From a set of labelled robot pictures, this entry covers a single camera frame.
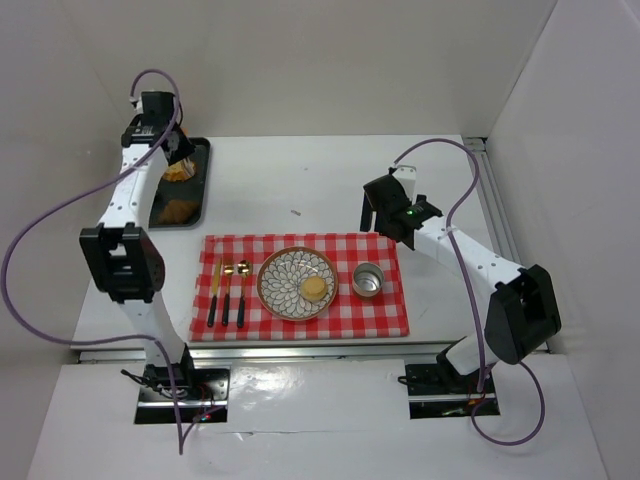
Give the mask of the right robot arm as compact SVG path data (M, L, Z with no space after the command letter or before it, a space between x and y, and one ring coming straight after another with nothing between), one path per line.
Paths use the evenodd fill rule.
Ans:
M441 352L440 364L460 376L499 361L517 364L561 329L550 274L507 260L447 224L424 196L408 196L414 182L413 175L403 178L390 169L365 184L361 227L435 260L471 285L480 329Z

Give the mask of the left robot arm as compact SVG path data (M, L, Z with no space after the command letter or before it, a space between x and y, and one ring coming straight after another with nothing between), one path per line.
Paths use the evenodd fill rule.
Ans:
M138 384L185 399L194 388L193 360L177 334L161 290L165 262L147 233L155 193L168 168L164 148L176 132L176 96L145 91L134 101L136 115L121 136L119 179L105 212L80 233L80 246L96 288L107 294L144 342L144 373Z

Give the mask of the small round muffin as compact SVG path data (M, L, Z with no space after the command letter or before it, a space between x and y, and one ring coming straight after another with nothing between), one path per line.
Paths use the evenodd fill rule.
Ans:
M309 302L320 301L328 292L328 285L320 276L310 276L300 285L300 295Z

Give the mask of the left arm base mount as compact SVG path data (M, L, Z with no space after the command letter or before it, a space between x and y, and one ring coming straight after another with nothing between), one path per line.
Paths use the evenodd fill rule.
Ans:
M134 423L137 425L174 424L173 400L168 380L136 375L125 369L120 373L139 386ZM193 371L193 384L177 384L177 400L182 423L197 420L203 424L226 423L231 372L229 367Z

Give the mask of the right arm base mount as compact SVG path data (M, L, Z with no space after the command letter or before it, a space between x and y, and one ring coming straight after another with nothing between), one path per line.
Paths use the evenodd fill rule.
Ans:
M433 349L411 345L403 360L397 382L407 393L412 420L470 417L476 407L479 416L500 415L491 374L478 390L479 371L461 375Z

